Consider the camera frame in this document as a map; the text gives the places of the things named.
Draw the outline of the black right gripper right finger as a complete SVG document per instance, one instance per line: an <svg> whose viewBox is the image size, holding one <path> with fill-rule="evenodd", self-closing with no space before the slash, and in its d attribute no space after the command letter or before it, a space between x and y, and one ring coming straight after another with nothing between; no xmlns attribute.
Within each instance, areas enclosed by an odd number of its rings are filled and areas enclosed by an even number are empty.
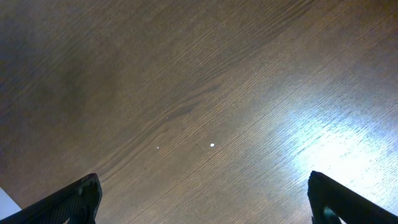
<svg viewBox="0 0 398 224"><path fill-rule="evenodd" d="M308 179L312 223L391 223L397 216L341 185L327 175L312 171Z"/></svg>

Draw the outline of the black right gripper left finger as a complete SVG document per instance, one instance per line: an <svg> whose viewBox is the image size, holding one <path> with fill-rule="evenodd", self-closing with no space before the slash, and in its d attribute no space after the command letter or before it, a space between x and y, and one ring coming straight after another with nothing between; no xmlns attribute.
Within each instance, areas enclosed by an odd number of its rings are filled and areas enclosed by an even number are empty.
<svg viewBox="0 0 398 224"><path fill-rule="evenodd" d="M95 224L102 198L98 175L88 174L1 220L3 224Z"/></svg>

